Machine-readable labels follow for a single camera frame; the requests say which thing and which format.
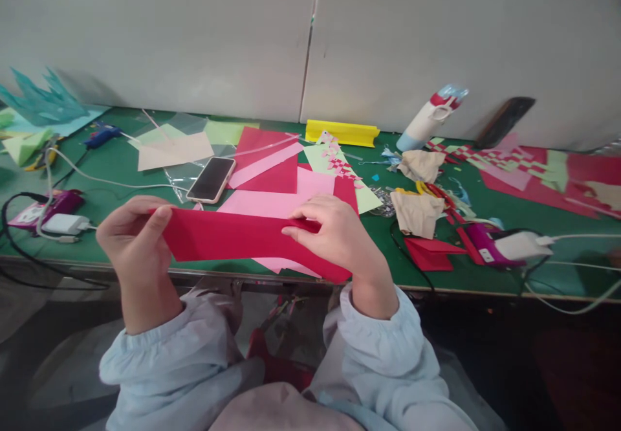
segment light blue sleeve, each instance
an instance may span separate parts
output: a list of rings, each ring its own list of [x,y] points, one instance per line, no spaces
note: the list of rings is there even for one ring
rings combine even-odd
[[[449,400],[419,314],[396,289],[399,309],[388,321],[359,313],[351,302],[351,284],[343,289],[340,308],[324,323],[328,352],[308,392],[320,401],[328,397],[323,402],[361,424],[377,423],[368,420],[370,411],[402,431],[475,430]]]
[[[204,431],[263,383],[263,363],[243,360],[211,296],[182,301],[179,316],[139,335],[121,331],[104,354],[100,378],[121,389],[106,429]]]

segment water bottle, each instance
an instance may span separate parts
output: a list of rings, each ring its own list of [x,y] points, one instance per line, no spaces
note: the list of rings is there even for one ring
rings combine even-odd
[[[435,93],[409,123],[397,142],[397,148],[409,151],[425,146],[467,95],[468,90],[457,85],[447,85]]]

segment purple device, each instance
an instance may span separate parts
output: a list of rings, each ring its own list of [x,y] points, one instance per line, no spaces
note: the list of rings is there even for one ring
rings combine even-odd
[[[499,236],[500,238],[506,237],[503,230],[500,230],[491,224],[474,223],[466,227],[466,233],[468,234],[470,241],[479,251],[483,261],[485,261],[485,264],[488,266],[513,267],[526,265],[526,261],[508,260],[500,253],[500,251],[496,250],[496,239],[494,238],[494,234],[503,234],[502,236]]]
[[[82,203],[84,198],[79,195],[77,190],[54,190],[54,201],[47,208],[41,225],[50,219],[54,214],[72,214]],[[9,221],[11,227],[22,228],[37,234],[37,220],[43,212],[45,203],[32,203],[28,208]]]

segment white power adapter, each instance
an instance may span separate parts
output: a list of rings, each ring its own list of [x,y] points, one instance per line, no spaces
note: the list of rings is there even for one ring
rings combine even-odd
[[[91,221],[87,217],[74,214],[54,214],[41,227],[46,232],[64,235],[78,235],[88,228],[94,228]]]

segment green tabletop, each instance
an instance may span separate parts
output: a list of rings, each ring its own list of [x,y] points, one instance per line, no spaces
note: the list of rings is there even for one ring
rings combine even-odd
[[[174,113],[158,112],[154,117],[158,122],[165,122]],[[114,108],[101,117],[108,124],[122,128],[132,135],[145,130],[144,116],[136,109]],[[261,121],[262,129],[303,133],[305,126],[286,122]],[[93,129],[86,127],[68,138],[61,144],[61,151],[70,159],[76,161],[84,152],[83,141],[89,138]],[[343,151],[364,158],[364,161],[382,160],[380,153],[384,145],[395,149],[398,135],[382,132],[375,140],[376,147],[363,148],[356,146],[342,147]],[[80,169],[84,173],[107,179],[114,182],[132,185],[167,184],[168,180],[163,170],[137,172],[138,151],[127,144],[125,138],[114,138],[102,147],[88,153]],[[303,153],[300,162],[307,162]],[[355,172],[364,178],[369,186],[403,187],[413,189],[413,182],[400,172],[391,173],[386,166],[379,164],[359,165],[357,160],[351,159]],[[506,228],[531,228],[551,236],[562,234],[614,234],[619,233],[620,226],[612,218],[589,219],[587,217],[558,210],[542,204],[524,201],[516,197],[489,190],[481,180],[479,171],[468,163],[453,166],[445,164],[444,174],[438,183],[445,188],[455,189],[455,184],[448,177],[455,177],[461,181],[468,191],[473,210],[479,217],[500,218]],[[53,166],[54,180],[69,171],[69,166],[62,159],[58,159]],[[379,176],[376,182],[374,175]],[[99,223],[106,215],[136,194],[152,194],[163,197],[172,203],[177,198],[171,188],[152,188],[148,190],[131,190],[121,186],[95,182],[77,173],[65,183],[64,188],[76,188],[84,192],[86,203],[80,208],[79,214],[87,216],[93,222]],[[45,193],[47,189],[45,172],[25,172],[18,168],[8,155],[0,155],[0,201],[5,202],[11,195],[18,192]],[[221,199],[221,203],[231,194],[228,190]],[[16,215],[29,204],[28,199],[21,198],[14,201],[9,209],[9,218]],[[185,203],[181,207],[191,208],[192,204]],[[411,263],[401,254],[393,243],[389,227],[394,218],[384,218],[365,213],[362,223],[370,233],[375,243],[380,247],[390,264],[395,283],[407,289],[425,289],[428,284]],[[46,260],[63,260],[72,263],[107,263],[107,258],[95,241],[94,232],[85,232],[81,240],[73,244],[60,244],[45,241],[41,238],[32,238],[28,232],[12,229],[16,241],[26,251]],[[454,227],[445,219],[440,219],[437,225],[438,238],[451,241],[457,237]],[[592,264],[609,265],[602,256],[614,245],[613,239],[566,239],[556,244],[554,260],[580,261]],[[0,256],[15,256],[16,253],[5,238],[0,243]],[[428,272],[427,275],[439,291],[455,293],[478,294],[516,294],[519,289],[519,275],[517,272],[499,271],[491,267],[474,265],[467,255],[451,255],[454,270],[450,272]],[[283,270],[276,276],[268,269],[252,260],[233,261],[196,261],[192,263],[173,262],[174,269],[192,269],[200,271],[234,272],[251,274],[265,278],[303,278],[313,280],[308,276],[294,271]],[[617,280],[615,274],[597,269],[571,267],[560,265],[544,265],[532,276],[532,288],[544,295],[565,296],[567,298],[592,298],[602,294]]]

